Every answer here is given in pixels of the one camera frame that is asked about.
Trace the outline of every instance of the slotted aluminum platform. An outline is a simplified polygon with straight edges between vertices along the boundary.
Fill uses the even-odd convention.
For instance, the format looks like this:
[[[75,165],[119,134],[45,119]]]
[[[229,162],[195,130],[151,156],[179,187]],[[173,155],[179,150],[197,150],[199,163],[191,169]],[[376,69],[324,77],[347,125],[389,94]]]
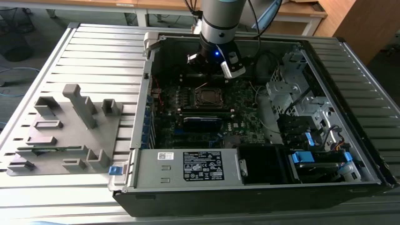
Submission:
[[[145,60],[143,38],[148,31],[189,33],[189,30],[184,29],[93,24],[80,24],[67,29],[0,136],[0,219],[19,218],[17,222],[51,221],[64,224],[188,224],[283,218],[296,219],[296,223],[309,223],[315,222],[311,221],[315,217],[323,217],[324,222],[343,223],[355,219],[363,221],[363,218],[365,221],[380,221],[379,214],[385,214],[385,219],[396,217],[400,212],[399,189],[373,198],[352,200],[327,210],[132,218],[111,196],[107,188],[108,174],[9,177],[5,174],[7,166],[13,158],[15,149],[21,144],[20,138],[28,133],[29,128],[24,126],[29,125],[35,118],[33,102],[39,96],[53,96],[57,101],[67,101],[61,95],[67,83],[77,83],[81,94],[89,96],[93,102],[113,98],[124,104],[112,161],[128,159]],[[392,173],[400,177],[399,107],[347,44],[333,38],[283,35],[268,37],[304,39],[311,42]]]

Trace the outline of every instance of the motherboard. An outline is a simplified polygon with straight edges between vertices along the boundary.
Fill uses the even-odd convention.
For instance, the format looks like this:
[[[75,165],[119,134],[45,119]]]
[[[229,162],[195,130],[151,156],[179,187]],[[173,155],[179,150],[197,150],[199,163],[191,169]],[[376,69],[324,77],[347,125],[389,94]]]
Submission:
[[[257,117],[256,87],[247,79],[155,77],[159,149],[236,148],[241,143],[265,143]]]

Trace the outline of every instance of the green circuit board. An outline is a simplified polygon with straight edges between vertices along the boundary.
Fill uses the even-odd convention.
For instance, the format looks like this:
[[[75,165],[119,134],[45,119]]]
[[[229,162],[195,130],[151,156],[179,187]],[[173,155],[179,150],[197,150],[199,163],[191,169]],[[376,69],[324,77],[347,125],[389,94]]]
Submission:
[[[221,95],[221,100],[213,104],[203,101],[205,109],[196,98],[201,90]],[[217,87],[204,85],[200,88],[169,82],[161,87],[160,93],[163,105],[157,107],[155,120],[157,148],[232,148],[240,143],[265,143],[257,117],[256,92],[247,80],[237,79]],[[183,115],[184,110],[193,111],[189,116],[223,118],[220,129],[204,133],[184,132],[183,119],[188,117]]]

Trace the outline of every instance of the power supply label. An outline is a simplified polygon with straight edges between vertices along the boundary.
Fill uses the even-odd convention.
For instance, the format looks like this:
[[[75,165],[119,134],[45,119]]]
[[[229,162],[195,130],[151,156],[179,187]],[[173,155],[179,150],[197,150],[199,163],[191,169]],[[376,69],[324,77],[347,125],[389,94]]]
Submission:
[[[185,181],[224,180],[220,151],[184,152],[183,172]]]

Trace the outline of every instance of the wire mesh trash bin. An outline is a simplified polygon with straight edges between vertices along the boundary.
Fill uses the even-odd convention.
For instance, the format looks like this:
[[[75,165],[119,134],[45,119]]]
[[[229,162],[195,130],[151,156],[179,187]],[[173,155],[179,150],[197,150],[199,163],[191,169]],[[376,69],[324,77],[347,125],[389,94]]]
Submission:
[[[0,10],[0,54],[8,61],[17,62],[31,57],[33,50],[23,34],[33,30],[25,9]]]

